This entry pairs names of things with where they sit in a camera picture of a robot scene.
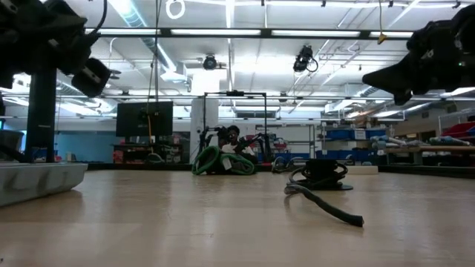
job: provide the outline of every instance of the cable bundle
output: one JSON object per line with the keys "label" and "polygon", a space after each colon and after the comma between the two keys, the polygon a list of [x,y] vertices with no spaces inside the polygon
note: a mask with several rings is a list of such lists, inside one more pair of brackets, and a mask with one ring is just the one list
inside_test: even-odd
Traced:
{"label": "cable bundle", "polygon": [[[336,168],[341,167],[343,171],[338,173]],[[297,173],[302,173],[306,179],[295,180],[293,177]],[[308,200],[312,200],[321,209],[327,213],[339,218],[340,220],[354,226],[363,227],[364,220],[362,216],[348,214],[338,208],[335,208],[323,201],[320,197],[314,195],[311,190],[345,190],[344,185],[339,182],[344,178],[348,169],[336,161],[311,159],[305,167],[293,171],[289,176],[289,182],[284,189],[287,195],[302,193]]]}

